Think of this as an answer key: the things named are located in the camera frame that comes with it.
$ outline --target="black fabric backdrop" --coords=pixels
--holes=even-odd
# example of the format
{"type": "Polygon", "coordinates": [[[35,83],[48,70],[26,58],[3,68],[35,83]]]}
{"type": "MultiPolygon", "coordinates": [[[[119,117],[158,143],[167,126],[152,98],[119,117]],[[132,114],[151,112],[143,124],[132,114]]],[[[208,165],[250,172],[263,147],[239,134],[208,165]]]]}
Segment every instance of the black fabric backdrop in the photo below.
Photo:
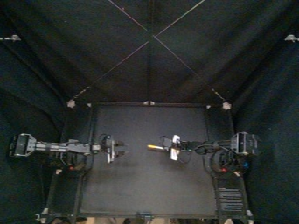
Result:
{"type": "MultiPolygon", "coordinates": [[[[298,35],[298,25],[291,28],[298,35]]],[[[299,221],[299,45],[278,44],[235,104],[235,124],[260,136],[247,193],[263,223],[299,221]]]]}
{"type": "MultiPolygon", "coordinates": [[[[0,36],[19,34],[23,39],[0,45],[3,161],[12,134],[27,131],[44,141],[59,139],[66,101],[90,85],[76,100],[222,103],[211,86],[235,105],[238,130],[258,133],[264,140],[263,154],[247,176],[256,217],[295,223],[299,43],[284,38],[298,34],[299,2],[204,1],[158,36],[196,74],[151,34],[199,1],[114,3],[120,9],[111,1],[2,1],[0,36]]],[[[39,200],[27,206],[42,198],[38,176],[19,173],[15,165],[22,163],[4,162],[2,170],[4,219],[28,217],[42,206],[39,200]],[[18,206],[11,206],[12,199],[18,206]]]]}
{"type": "MultiPolygon", "coordinates": [[[[3,14],[0,25],[2,37],[15,33],[3,14]]],[[[7,159],[10,140],[24,132],[59,141],[64,106],[26,43],[0,43],[0,55],[0,223],[32,224],[44,207],[48,173],[31,159],[7,159]]]]}

